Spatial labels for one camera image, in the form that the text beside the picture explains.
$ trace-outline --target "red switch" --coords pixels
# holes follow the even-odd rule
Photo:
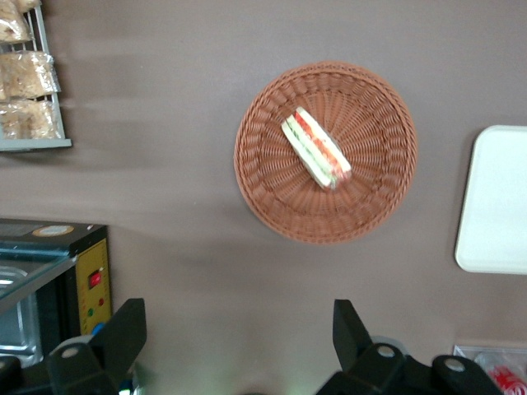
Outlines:
[[[98,286],[101,281],[102,281],[102,275],[100,274],[99,271],[92,273],[88,277],[88,283],[90,284],[90,289],[93,288],[94,286]]]

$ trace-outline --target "sandwich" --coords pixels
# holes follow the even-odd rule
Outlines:
[[[302,107],[282,123],[295,153],[323,189],[336,189],[352,176],[352,167],[337,143]]]

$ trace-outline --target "black clamp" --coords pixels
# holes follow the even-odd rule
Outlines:
[[[333,345],[342,371],[317,395],[502,395],[475,362],[437,356],[426,366],[388,343],[374,343],[349,300],[335,300]]]
[[[127,300],[88,343],[62,346],[25,369],[0,357],[0,395],[116,395],[146,341],[144,300]]]

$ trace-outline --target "brown woven basket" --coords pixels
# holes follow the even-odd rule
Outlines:
[[[352,178],[324,191],[283,135],[281,124],[304,107],[340,145]],[[235,170],[254,214],[291,239],[349,241],[373,230],[408,191],[417,142],[408,108],[365,68],[307,64],[283,73],[253,100],[236,138]]]

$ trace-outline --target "packaged bread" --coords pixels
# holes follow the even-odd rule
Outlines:
[[[0,126],[2,126],[3,138],[7,140],[30,138],[27,119],[28,116],[24,112],[13,109],[10,105],[0,105]]]
[[[49,100],[13,100],[11,109],[26,116],[29,138],[60,138],[54,104]]]
[[[302,107],[282,123],[282,131],[316,183],[336,189],[352,175],[352,167],[337,143]]]
[[[2,68],[0,67],[0,102],[6,101],[8,99],[6,90],[3,87],[3,73]]]
[[[26,19],[14,0],[0,0],[0,44],[25,43],[31,40]]]
[[[58,91],[53,58],[40,51],[0,54],[4,89],[10,98],[34,99]]]
[[[20,12],[28,12],[40,5],[40,0],[17,0],[16,2]]]

